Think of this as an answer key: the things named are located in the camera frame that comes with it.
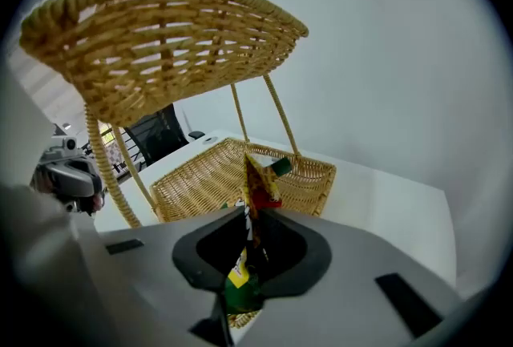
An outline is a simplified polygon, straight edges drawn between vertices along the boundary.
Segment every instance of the camera lens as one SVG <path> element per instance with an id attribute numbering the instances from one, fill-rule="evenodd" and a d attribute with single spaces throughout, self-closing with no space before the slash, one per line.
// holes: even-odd
<path id="1" fill-rule="evenodd" d="M 66 141 L 66 147 L 67 147 L 70 151 L 72 151 L 73 149 L 75 149 L 75 146 L 77 146 L 77 143 L 75 142 L 75 140 L 74 140 L 74 139 L 68 139 L 68 140 Z"/>

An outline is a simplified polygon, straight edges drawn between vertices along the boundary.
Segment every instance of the black office chair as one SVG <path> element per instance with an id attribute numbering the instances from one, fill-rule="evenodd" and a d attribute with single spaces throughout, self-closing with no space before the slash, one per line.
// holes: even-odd
<path id="1" fill-rule="evenodd" d="M 137 123 L 125 127 L 125 131 L 139 148 L 147 167 L 188 144 L 172 104 L 153 115 L 144 116 Z M 189 136 L 199 139 L 204 133 L 194 131 Z"/>

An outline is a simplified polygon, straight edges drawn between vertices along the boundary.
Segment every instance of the robotic device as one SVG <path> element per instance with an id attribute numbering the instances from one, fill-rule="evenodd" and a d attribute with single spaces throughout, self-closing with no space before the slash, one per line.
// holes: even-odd
<path id="1" fill-rule="evenodd" d="M 77 148 L 76 138 L 53 136 L 36 167 L 33 187 L 51 193 L 68 212 L 91 215 L 102 207 L 103 190 L 93 159 Z"/>
<path id="2" fill-rule="evenodd" d="M 453 289 L 384 240 L 268 209 L 264 308 L 241 337 L 228 329 L 223 288 L 246 240 L 242 208 L 98 234 L 90 217 L 65 213 L 50 197 L 1 193 L 21 204 L 0 214 L 15 280 L 54 312 L 58 323 L 45 326 L 68 329 L 67 342 L 399 346 L 426 332 L 433 340 L 430 330 L 460 305 Z"/>

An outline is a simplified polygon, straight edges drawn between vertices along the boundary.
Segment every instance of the white table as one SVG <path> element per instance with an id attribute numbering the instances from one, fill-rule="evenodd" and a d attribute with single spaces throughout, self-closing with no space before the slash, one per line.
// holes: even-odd
<path id="1" fill-rule="evenodd" d="M 166 173 L 228 137 L 243 139 L 227 131 L 209 133 L 143 169 L 141 180 L 149 187 Z M 209 138 L 217 139 L 213 143 L 205 143 Z M 251 140 L 291 151 L 290 147 L 279 143 Z M 321 215 L 323 219 L 380 236 L 455 287 L 454 229 L 443 191 L 317 153 L 301 153 L 337 167 L 337 175 Z M 121 185 L 121 190 L 142 225 L 159 223 L 132 178 Z M 105 206 L 96 214 L 95 226 L 99 232 L 128 228 L 110 196 L 106 196 Z"/>

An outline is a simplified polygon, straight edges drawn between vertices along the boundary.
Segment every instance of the snack bag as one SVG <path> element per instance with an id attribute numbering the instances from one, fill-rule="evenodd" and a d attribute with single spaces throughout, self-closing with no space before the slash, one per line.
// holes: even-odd
<path id="1" fill-rule="evenodd" d="M 224 286 L 228 314 L 257 311 L 263 305 L 257 265 L 262 265 L 268 258 L 265 246 L 261 243 L 258 211 L 262 208 L 281 207 L 280 192 L 275 180 L 292 170 L 287 158 L 263 167 L 261 163 L 269 159 L 262 155 L 244 156 L 244 202 L 238 200 L 235 205 L 246 206 L 248 239 Z"/>

